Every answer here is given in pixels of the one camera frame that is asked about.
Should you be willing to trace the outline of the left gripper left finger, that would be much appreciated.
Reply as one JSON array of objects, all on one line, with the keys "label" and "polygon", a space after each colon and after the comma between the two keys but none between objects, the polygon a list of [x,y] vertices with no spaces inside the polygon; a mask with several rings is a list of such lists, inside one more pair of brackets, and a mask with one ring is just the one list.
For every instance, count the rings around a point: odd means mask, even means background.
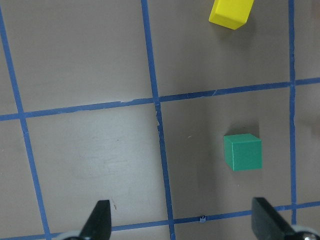
[{"label": "left gripper left finger", "polygon": [[109,200],[99,200],[80,231],[81,240],[109,240],[112,233],[112,218]]}]

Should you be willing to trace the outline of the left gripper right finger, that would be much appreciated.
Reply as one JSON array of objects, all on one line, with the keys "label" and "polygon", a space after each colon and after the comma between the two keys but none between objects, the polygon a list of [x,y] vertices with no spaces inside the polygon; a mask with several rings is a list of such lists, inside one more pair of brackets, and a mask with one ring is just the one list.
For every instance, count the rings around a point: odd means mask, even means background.
[{"label": "left gripper right finger", "polygon": [[299,236],[264,197],[252,198],[251,229],[257,240],[297,240]]}]

